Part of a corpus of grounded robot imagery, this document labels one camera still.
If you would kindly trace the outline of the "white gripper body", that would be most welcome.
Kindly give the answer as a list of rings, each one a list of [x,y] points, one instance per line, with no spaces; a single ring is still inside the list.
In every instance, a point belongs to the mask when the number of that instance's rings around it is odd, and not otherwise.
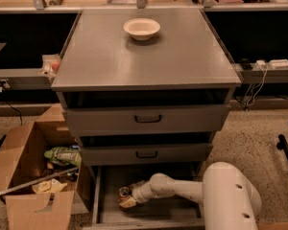
[[[148,181],[139,181],[131,184],[131,195],[137,203],[145,203],[152,198],[152,189]]]

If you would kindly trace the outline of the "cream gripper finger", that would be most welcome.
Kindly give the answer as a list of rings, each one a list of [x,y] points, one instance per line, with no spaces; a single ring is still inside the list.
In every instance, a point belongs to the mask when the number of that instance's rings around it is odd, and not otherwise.
[[[137,204],[137,202],[132,196],[129,196],[129,197],[127,197],[127,198],[125,198],[119,202],[120,207],[123,209],[132,208],[136,204]]]

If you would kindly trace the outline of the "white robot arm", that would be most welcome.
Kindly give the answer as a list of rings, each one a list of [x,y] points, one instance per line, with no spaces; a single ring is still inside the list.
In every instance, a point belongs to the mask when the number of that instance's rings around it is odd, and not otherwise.
[[[118,190],[122,209],[171,196],[201,204],[206,230],[258,230],[255,217],[262,207],[260,194],[245,175],[226,162],[211,164],[202,182],[155,173],[147,181]]]

